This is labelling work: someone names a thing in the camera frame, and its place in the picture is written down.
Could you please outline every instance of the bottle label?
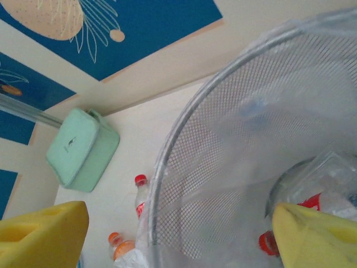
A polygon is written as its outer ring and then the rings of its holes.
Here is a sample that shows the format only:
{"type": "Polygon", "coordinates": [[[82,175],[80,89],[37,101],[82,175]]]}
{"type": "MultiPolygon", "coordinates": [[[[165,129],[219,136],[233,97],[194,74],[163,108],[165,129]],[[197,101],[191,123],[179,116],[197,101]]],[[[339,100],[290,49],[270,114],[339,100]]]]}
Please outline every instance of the bottle label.
{"type": "Polygon", "coordinates": [[[140,218],[141,213],[142,213],[143,210],[144,210],[144,205],[145,205],[145,203],[141,203],[141,204],[138,205],[138,207],[136,208],[136,214],[138,214],[138,218],[140,218]]]}
{"type": "Polygon", "coordinates": [[[306,199],[304,202],[299,203],[298,205],[320,211],[320,195],[321,193],[315,194],[314,196],[310,197],[309,199],[306,199]]]}

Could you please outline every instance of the wire mesh trash can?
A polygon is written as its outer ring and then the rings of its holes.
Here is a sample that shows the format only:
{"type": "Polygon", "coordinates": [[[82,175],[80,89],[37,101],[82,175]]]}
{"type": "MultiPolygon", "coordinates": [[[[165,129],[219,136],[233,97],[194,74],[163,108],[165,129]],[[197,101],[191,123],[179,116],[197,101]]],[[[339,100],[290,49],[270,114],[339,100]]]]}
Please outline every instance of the wire mesh trash can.
{"type": "Polygon", "coordinates": [[[193,97],[151,181],[152,267],[278,267],[269,191],[327,147],[357,153],[357,9],[275,29],[193,97]]]}

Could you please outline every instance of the white floor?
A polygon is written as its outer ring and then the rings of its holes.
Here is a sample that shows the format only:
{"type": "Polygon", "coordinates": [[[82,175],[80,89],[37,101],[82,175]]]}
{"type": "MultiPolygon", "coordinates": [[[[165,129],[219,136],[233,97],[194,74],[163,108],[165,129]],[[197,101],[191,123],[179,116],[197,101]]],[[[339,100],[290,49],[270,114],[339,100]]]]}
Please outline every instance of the white floor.
{"type": "Polygon", "coordinates": [[[111,232],[124,232],[127,238],[135,238],[138,219],[134,177],[152,176],[167,134],[201,86],[202,82],[197,82],[108,116],[121,141],[96,188],[88,194],[60,187],[56,204],[84,200],[88,207],[89,229],[82,251],[85,268],[113,267],[107,241],[111,232]]]}

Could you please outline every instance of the metal pipe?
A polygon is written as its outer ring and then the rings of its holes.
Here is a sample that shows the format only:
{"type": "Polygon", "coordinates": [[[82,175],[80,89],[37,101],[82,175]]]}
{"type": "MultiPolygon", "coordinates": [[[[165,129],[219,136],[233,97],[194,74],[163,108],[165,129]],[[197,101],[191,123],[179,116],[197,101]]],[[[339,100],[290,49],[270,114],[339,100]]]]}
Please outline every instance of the metal pipe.
{"type": "Polygon", "coordinates": [[[31,122],[42,122],[46,125],[60,128],[63,121],[51,116],[40,109],[30,106],[26,103],[20,102],[9,96],[0,93],[0,110],[10,113],[14,116],[19,116],[31,122]]]}

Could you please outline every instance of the mint green plastic container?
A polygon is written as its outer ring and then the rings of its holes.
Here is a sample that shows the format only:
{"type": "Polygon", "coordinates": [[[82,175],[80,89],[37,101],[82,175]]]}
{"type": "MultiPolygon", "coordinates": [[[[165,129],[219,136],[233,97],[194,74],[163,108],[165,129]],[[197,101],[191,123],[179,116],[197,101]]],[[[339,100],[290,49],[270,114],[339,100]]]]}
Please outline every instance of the mint green plastic container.
{"type": "Polygon", "coordinates": [[[112,159],[119,134],[96,111],[73,109],[52,142],[47,161],[64,188],[91,192],[112,159]]]}

